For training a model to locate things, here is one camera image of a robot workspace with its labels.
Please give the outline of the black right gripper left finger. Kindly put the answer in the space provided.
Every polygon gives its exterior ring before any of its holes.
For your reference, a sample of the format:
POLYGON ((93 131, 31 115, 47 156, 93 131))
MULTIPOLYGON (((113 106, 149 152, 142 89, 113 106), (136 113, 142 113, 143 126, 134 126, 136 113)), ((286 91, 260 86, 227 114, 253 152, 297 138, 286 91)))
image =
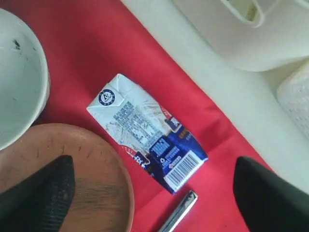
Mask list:
POLYGON ((73 158, 61 155, 0 195, 2 232, 57 232, 75 194, 73 158))

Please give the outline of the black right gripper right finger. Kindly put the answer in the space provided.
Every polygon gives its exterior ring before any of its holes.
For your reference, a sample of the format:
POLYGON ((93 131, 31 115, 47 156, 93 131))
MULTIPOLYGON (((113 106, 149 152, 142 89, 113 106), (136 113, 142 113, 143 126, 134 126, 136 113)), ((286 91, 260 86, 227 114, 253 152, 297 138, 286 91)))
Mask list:
POLYGON ((309 195, 250 157, 237 158, 233 193, 251 232, 309 230, 309 195))

